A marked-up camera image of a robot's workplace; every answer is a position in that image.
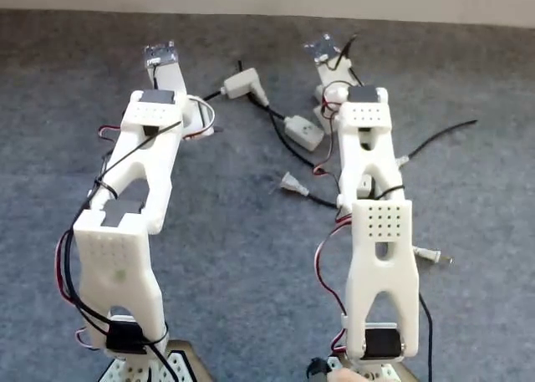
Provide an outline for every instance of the white connector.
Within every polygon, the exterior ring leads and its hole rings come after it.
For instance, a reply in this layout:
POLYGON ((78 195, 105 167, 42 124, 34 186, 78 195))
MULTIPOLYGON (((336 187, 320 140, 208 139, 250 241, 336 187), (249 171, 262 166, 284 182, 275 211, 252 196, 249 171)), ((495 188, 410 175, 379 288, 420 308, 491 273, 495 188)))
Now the white connector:
POLYGON ((297 192, 302 196, 308 196, 308 188, 303 186, 298 179, 293 177, 289 171, 286 172, 280 184, 281 188, 288 191, 297 192))
POLYGON ((422 247, 417 247, 417 246, 413 246, 412 248, 414 250, 415 255, 417 255, 418 257, 427 259, 433 263, 438 263, 438 262, 443 262, 446 264, 453 263, 453 258, 447 257, 446 255, 441 255, 441 251, 430 250, 429 248, 422 248, 422 247))
POLYGON ((288 137, 312 152, 324 138, 324 131, 301 116, 284 118, 284 132, 288 137))
POLYGON ((403 155, 399 158, 395 158, 395 164, 398 166, 398 168, 401 169, 401 167, 407 163, 410 160, 409 156, 403 155))
POLYGON ((262 106, 269 106, 269 99, 260 84, 260 78, 255 68, 244 70, 226 79, 221 93, 228 96, 229 99, 251 93, 262 106))

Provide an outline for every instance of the red wire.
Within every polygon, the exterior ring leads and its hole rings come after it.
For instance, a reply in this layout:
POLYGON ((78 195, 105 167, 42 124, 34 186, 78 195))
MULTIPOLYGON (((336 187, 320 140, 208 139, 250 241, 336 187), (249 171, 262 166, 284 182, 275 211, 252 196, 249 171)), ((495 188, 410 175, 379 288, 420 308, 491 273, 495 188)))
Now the red wire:
POLYGON ((327 285, 327 283, 325 283, 324 279, 322 278, 321 276, 321 271, 320 271, 320 266, 319 266, 319 260, 321 258, 321 252, 322 250, 324 249, 324 245, 325 243, 329 240, 329 238, 331 236, 333 236, 334 234, 336 234, 337 232, 339 232, 341 229, 343 229, 344 227, 348 226, 351 224, 351 221, 347 221, 345 223, 340 223, 339 225, 337 225, 330 233, 329 235, 327 236, 327 238, 325 240, 323 240, 318 248, 316 249, 316 255, 314 256, 314 268, 315 268, 315 272, 316 272, 316 278, 318 278, 318 281, 319 283, 324 287, 325 290, 327 290, 329 293, 331 293, 334 298, 336 299, 336 302, 338 303, 338 305, 340 306, 340 309, 342 310, 342 313, 344 315, 346 315, 346 311, 345 311, 345 306, 344 306, 344 303, 342 303, 342 300, 340 299, 340 296, 331 288, 327 285))
POLYGON ((101 125, 99 127, 99 129, 97 130, 97 134, 99 135, 99 138, 101 140, 106 140, 106 141, 111 141, 111 142, 115 142, 113 139, 109 138, 109 137, 106 137, 104 136, 102 133, 106 130, 120 130, 120 126, 119 125, 101 125))
POLYGON ((333 341, 331 342, 331 351, 333 353, 345 353, 346 347, 345 346, 338 346, 336 347, 336 344, 340 341, 342 336, 345 334, 345 329, 342 329, 339 331, 339 333, 334 337, 333 341))
POLYGON ((342 223, 342 222, 345 222, 345 221, 350 221, 351 222, 351 214, 348 214, 348 215, 345 215, 345 216, 342 216, 342 217, 337 217, 336 219, 334 219, 334 222, 336 224, 339 224, 339 223, 342 223))
POLYGON ((333 148, 334 148, 333 118, 329 119, 329 127, 330 127, 330 131, 331 131, 331 133, 330 133, 331 141, 329 143, 329 151, 328 151, 327 156, 325 157, 325 159, 323 161, 321 161, 320 163, 318 163, 312 169, 312 174, 315 175, 315 176, 325 176, 325 175, 329 174, 322 166, 325 165, 327 162, 329 162, 329 160, 331 159, 331 156, 333 155, 333 148))

